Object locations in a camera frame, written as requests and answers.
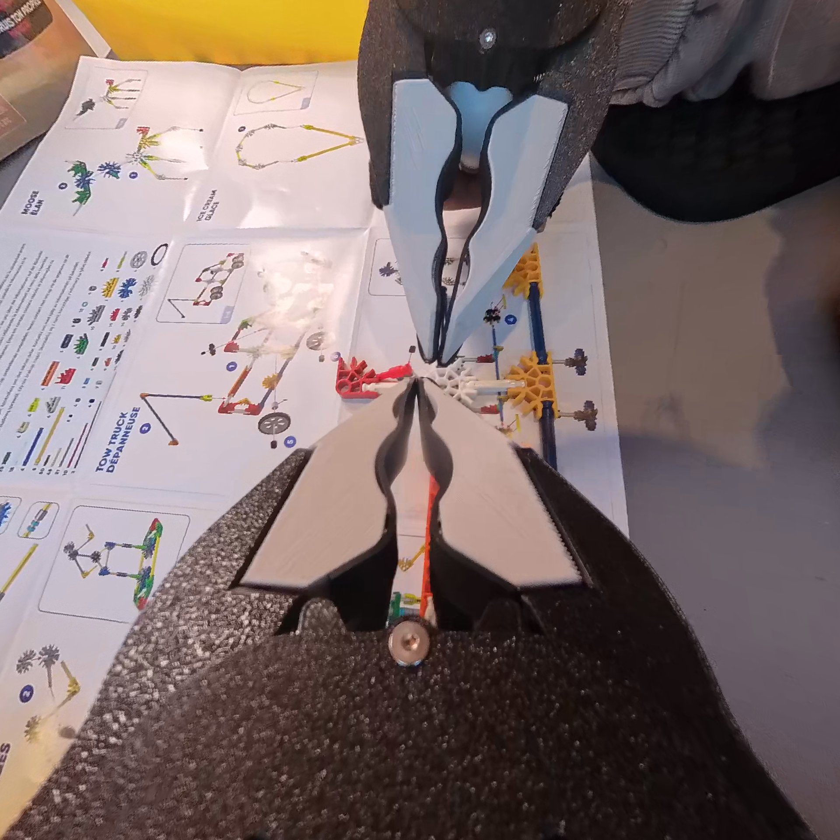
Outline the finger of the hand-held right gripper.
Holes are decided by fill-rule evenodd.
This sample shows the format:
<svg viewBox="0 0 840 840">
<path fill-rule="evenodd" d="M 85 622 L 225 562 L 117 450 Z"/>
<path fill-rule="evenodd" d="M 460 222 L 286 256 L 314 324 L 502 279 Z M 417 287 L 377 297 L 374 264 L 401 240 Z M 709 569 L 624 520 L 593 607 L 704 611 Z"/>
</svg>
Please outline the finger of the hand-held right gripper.
<svg viewBox="0 0 840 840">
<path fill-rule="evenodd" d="M 443 206 L 461 154 L 459 112 L 431 80 L 400 79 L 393 85 L 391 140 L 385 220 L 417 348 L 433 363 L 440 360 L 446 310 Z"/>
<path fill-rule="evenodd" d="M 489 121 L 479 158 L 481 212 L 465 242 L 443 327 L 443 363 L 484 312 L 536 236 L 539 201 L 568 115 L 539 94 L 511 101 Z"/>
</svg>

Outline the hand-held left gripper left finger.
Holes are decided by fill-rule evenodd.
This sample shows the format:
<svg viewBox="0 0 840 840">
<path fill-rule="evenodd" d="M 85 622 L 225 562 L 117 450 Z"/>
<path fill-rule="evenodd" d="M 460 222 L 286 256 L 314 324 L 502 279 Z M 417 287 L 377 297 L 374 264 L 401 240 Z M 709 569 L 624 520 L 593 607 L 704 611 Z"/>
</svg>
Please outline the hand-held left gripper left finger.
<svg viewBox="0 0 840 840">
<path fill-rule="evenodd" d="M 398 551 L 392 484 L 406 462 L 417 380 L 387 388 L 306 451 L 236 585 L 334 604 L 347 629 L 383 629 Z"/>
</svg>

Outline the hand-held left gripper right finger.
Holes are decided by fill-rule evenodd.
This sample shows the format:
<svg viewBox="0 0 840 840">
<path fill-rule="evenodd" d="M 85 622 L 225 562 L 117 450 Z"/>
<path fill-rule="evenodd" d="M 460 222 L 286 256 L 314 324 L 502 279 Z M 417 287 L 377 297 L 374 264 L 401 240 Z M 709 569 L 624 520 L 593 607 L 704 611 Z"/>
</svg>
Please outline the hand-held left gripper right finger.
<svg viewBox="0 0 840 840">
<path fill-rule="evenodd" d="M 438 628 L 468 631 L 493 602 L 583 585 L 574 547 L 526 468 L 533 451 L 429 380 L 418 382 L 418 416 L 437 483 L 428 570 Z"/>
</svg>

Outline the colourful construction toy model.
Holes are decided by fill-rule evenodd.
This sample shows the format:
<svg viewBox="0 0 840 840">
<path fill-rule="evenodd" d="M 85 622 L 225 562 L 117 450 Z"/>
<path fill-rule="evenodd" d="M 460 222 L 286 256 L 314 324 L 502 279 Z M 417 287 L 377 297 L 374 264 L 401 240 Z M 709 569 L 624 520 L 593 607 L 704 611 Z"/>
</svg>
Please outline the colourful construction toy model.
<svg viewBox="0 0 840 840">
<path fill-rule="evenodd" d="M 374 316 L 380 316 L 379 321 L 366 323 L 370 328 L 366 335 L 374 351 L 380 349 L 380 342 L 387 350 L 405 351 L 402 364 L 410 363 L 415 371 L 407 380 L 417 380 L 406 462 L 392 484 L 398 560 L 385 625 L 435 625 L 428 560 L 429 522 L 438 486 L 424 460 L 418 416 L 419 380 L 436 384 L 513 444 L 533 451 L 526 457 L 526 468 L 562 524 L 550 500 L 551 482 L 559 481 L 553 469 L 556 460 L 543 458 L 556 455 L 553 436 L 559 411 L 552 355 L 546 351 L 542 330 L 539 251 L 532 246 L 520 258 L 486 310 L 479 337 L 467 339 L 452 363 L 436 366 L 423 362 L 417 341 L 408 337 L 413 328 L 408 321 L 404 292 L 387 295 L 383 290 L 386 282 L 393 286 L 398 276 L 394 259 L 382 261 L 386 256 L 394 256 L 392 250 L 387 253 L 380 248 L 384 242 L 383 238 L 374 242 L 372 268 L 380 269 L 380 276 L 378 280 L 371 276 L 360 304 L 363 314 L 371 310 Z M 335 391 L 349 410 L 348 419 L 393 386 L 377 387 L 376 375 L 400 365 L 386 365 L 386 357 L 364 353 L 344 358 L 334 352 L 332 361 L 337 364 Z"/>
</svg>

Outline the yellow plastic bin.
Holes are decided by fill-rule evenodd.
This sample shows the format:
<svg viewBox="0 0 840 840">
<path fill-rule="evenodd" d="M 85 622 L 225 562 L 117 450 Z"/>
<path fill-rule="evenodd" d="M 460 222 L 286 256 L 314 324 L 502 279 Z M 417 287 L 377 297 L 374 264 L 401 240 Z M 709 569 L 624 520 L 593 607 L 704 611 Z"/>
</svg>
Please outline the yellow plastic bin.
<svg viewBox="0 0 840 840">
<path fill-rule="evenodd" d="M 303 65 L 358 56 L 367 1 L 79 1 L 121 60 Z"/>
</svg>

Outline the printed paper instruction sheet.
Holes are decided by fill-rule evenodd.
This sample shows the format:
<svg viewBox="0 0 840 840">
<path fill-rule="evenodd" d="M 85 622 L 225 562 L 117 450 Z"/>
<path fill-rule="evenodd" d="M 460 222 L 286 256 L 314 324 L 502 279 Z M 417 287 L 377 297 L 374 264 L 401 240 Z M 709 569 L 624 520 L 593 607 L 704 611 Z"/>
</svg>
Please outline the printed paper instruction sheet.
<svg viewBox="0 0 840 840">
<path fill-rule="evenodd" d="M 420 367 L 349 62 L 82 59 L 2 206 L 2 808 L 212 522 Z"/>
</svg>

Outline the black mesh chair seat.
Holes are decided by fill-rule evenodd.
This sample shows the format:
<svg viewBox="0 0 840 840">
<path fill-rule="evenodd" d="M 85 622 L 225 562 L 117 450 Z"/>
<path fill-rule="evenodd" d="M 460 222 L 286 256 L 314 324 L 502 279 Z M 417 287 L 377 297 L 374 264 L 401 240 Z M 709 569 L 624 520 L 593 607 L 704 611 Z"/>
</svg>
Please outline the black mesh chair seat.
<svg viewBox="0 0 840 840">
<path fill-rule="evenodd" d="M 637 203 L 679 222 L 749 215 L 839 175 L 838 85 L 764 101 L 730 91 L 610 107 L 592 147 Z"/>
</svg>

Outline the cardboard construction toy box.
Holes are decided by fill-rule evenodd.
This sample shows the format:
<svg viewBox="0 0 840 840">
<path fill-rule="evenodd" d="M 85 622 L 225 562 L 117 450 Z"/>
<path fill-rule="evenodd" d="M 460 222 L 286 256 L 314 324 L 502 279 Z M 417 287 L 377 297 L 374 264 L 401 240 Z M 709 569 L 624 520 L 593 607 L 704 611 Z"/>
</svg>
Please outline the cardboard construction toy box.
<svg viewBox="0 0 840 840">
<path fill-rule="evenodd" d="M 1 2 L 2 159 L 52 126 L 90 54 L 57 2 Z"/>
</svg>

